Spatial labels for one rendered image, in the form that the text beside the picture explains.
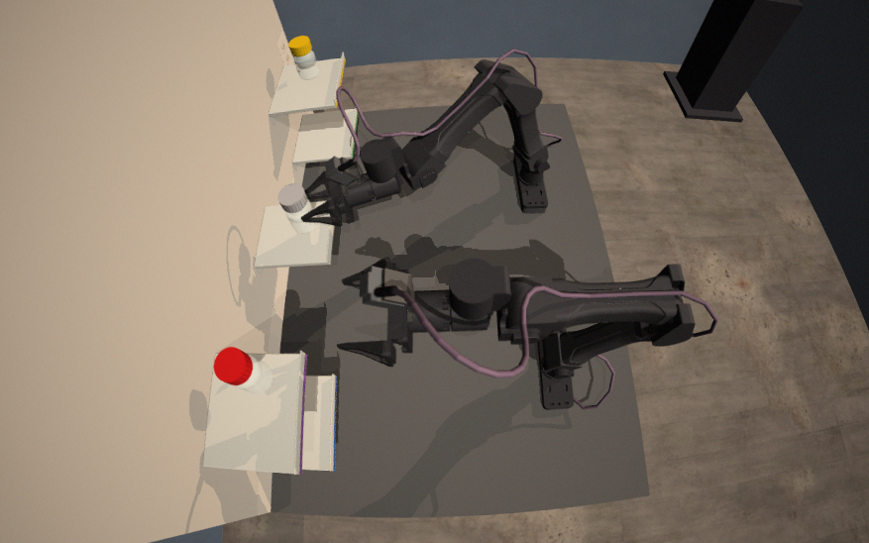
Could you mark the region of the white bottle with red cap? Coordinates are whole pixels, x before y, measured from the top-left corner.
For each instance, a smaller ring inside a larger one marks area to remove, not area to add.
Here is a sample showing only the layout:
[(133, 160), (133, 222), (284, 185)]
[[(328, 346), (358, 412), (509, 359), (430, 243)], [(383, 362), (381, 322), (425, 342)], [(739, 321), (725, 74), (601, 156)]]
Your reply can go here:
[(235, 347), (222, 350), (214, 362), (216, 377), (245, 391), (260, 394), (272, 385), (272, 369)]

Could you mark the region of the large beige wall panel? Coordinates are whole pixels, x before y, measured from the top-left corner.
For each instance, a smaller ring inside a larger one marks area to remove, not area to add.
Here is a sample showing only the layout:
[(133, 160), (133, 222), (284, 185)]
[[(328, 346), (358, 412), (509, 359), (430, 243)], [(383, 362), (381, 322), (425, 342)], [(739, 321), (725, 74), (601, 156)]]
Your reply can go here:
[(215, 353), (280, 352), (292, 64), (272, 0), (0, 0), (0, 543), (271, 512), (203, 456)]

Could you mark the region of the white bottle with grey cap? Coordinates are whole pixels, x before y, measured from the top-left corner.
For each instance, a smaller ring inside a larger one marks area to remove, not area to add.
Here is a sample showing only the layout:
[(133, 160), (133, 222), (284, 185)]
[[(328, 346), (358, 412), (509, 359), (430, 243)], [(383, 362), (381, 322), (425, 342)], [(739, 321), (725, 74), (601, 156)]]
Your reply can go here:
[(301, 220), (301, 217), (313, 210), (313, 208), (300, 184), (291, 183), (286, 185), (278, 193), (277, 199), (295, 232), (307, 234), (314, 230), (317, 223), (308, 223)]

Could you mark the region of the clear bottle with yellow cap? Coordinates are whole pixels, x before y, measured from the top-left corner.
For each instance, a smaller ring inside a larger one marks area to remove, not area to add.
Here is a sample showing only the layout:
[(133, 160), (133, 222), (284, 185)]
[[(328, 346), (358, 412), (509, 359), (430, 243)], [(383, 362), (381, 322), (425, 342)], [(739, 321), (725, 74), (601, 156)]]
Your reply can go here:
[(309, 80), (319, 74), (319, 66), (312, 50), (310, 40), (306, 36), (292, 39), (288, 46), (299, 74), (303, 80)]

